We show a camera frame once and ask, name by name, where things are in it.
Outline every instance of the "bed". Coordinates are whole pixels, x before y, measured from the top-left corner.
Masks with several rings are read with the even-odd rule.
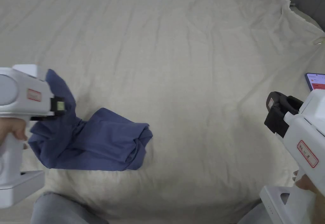
[[[106,107],[150,124],[137,171],[23,170],[46,186],[0,223],[29,223],[54,191],[110,223],[236,223],[297,169],[264,126],[271,91],[304,100],[325,73],[325,34],[288,0],[0,0],[1,66],[54,69],[87,119]]]

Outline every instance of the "phone screen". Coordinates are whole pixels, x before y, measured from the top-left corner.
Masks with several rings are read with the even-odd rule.
[[[308,79],[309,84],[313,90],[325,89],[325,74],[307,73],[306,78]]]

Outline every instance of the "blue cloth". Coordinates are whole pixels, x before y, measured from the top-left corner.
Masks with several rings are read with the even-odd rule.
[[[137,170],[152,138],[149,125],[134,123],[105,108],[89,121],[76,116],[76,101],[62,78],[53,70],[46,74],[51,91],[65,98],[66,114],[38,121],[28,143],[47,168],[123,171]]]

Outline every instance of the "leg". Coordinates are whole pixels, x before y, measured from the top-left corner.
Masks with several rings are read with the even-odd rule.
[[[30,224],[108,224],[80,204],[54,193],[41,196],[34,205]]]

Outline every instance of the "hand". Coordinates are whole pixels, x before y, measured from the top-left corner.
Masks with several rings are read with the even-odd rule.
[[[322,193],[316,188],[306,174],[296,182],[296,185],[301,189],[310,190],[316,194],[312,224],[325,223],[325,197]]]
[[[27,140],[25,135],[26,122],[18,118],[0,118],[0,145],[7,137],[8,133],[12,133],[18,140]]]
[[[302,176],[299,181],[296,182],[296,186],[298,188],[304,189],[304,190],[310,190],[311,192],[314,192],[315,194],[320,193],[316,186],[313,184],[313,182],[309,179],[309,177],[305,174]]]

